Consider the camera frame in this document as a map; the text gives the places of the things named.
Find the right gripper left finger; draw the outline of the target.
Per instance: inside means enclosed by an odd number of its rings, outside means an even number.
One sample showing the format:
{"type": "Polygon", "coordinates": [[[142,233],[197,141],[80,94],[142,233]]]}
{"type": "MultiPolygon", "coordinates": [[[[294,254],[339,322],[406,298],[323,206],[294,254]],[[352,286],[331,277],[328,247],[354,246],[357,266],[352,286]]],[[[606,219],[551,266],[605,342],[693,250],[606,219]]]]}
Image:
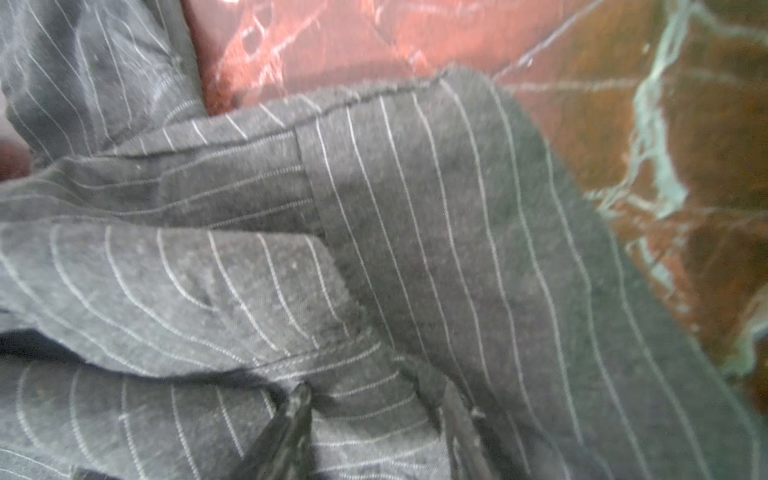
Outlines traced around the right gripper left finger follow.
{"type": "Polygon", "coordinates": [[[299,384],[228,479],[308,479],[311,460],[312,391],[299,384]]]}

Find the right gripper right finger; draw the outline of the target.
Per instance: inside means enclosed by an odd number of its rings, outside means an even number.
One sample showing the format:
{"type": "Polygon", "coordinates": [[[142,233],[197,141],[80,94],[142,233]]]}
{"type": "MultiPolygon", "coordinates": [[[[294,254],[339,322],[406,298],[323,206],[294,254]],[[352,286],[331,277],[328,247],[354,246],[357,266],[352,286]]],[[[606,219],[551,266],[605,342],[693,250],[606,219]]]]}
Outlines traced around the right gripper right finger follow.
{"type": "Polygon", "coordinates": [[[484,440],[476,426],[474,405],[451,382],[444,388],[440,417],[451,479],[497,479],[484,440]]]}

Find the dark grey striped shirt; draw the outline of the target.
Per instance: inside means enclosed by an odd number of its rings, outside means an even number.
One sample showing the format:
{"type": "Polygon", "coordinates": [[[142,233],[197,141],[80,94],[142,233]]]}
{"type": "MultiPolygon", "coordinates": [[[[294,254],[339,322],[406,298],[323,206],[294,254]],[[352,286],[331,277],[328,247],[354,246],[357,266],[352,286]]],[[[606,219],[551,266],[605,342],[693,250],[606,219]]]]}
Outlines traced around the dark grey striped shirt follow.
{"type": "Polygon", "coordinates": [[[763,479],[767,424],[488,77],[207,115],[172,1],[5,1],[1,475],[228,479],[312,391],[308,479],[763,479]]]}

